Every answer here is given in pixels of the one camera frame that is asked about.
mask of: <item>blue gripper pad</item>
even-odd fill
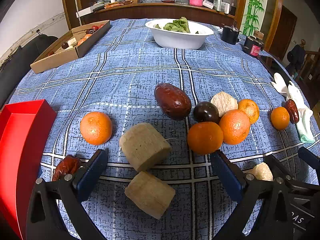
[[[97,150],[90,160],[84,163],[83,168],[77,170],[72,184],[79,202],[88,200],[107,163],[107,153],[104,150]]]
[[[298,150],[298,156],[304,160],[311,168],[318,170],[320,168],[320,158],[314,155],[305,147],[301,147]]]
[[[242,171],[238,166],[231,163],[220,150],[210,156],[213,172],[221,180],[231,200],[240,203],[246,186]]]

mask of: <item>metal screw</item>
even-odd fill
[[[254,176],[251,173],[248,173],[245,177],[247,180],[254,180]]]
[[[42,178],[38,178],[38,179],[36,179],[36,184],[40,184],[42,181],[43,181]]]
[[[72,179],[72,175],[71,174],[67,174],[66,176],[64,176],[64,180],[69,181]]]
[[[283,183],[283,179],[281,177],[276,178],[276,182],[278,182],[279,184]]]

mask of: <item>white bowl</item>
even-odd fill
[[[175,19],[157,19],[146,23],[150,28],[153,37],[158,45],[163,48],[177,49],[199,49],[205,41],[205,38],[213,34],[213,30],[199,23],[190,22],[189,29],[191,33],[179,33],[163,30],[167,23],[172,23]]]

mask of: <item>green bamboo painting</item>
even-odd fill
[[[264,2],[264,0],[249,0],[247,14],[244,15],[246,17],[245,23],[243,24],[243,34],[246,36],[253,35],[253,32],[259,29],[260,23],[257,13],[259,11],[264,13],[265,11],[261,2]]]

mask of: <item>green leafy vegetable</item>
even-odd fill
[[[174,20],[173,23],[167,23],[163,29],[166,31],[190,33],[188,20],[185,17],[182,17],[179,20]]]

